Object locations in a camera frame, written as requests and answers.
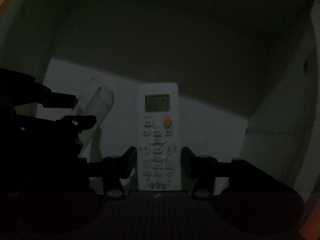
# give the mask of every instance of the green screen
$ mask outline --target green screen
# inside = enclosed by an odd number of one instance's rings
[[[146,112],[170,111],[170,95],[149,95],[145,97]]]

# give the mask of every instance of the remote control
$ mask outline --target remote control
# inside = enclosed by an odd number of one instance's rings
[[[141,84],[138,88],[139,190],[181,190],[178,86]]]

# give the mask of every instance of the clear plastic object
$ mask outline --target clear plastic object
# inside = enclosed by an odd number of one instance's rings
[[[94,115],[97,118],[96,124],[88,130],[83,130],[79,134],[80,140],[83,142],[83,148],[79,155],[81,155],[96,129],[100,127],[108,113],[113,107],[114,94],[108,86],[92,78],[82,90],[77,105],[72,109],[71,115]]]

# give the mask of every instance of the round orange button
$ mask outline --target round orange button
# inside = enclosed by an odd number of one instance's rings
[[[163,120],[164,127],[169,128],[171,125],[172,125],[172,120],[169,117],[167,117]]]

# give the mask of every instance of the air conditioner remote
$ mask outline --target air conditioner remote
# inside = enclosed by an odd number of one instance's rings
[[[178,86],[142,84],[138,89],[139,190],[181,190]]]

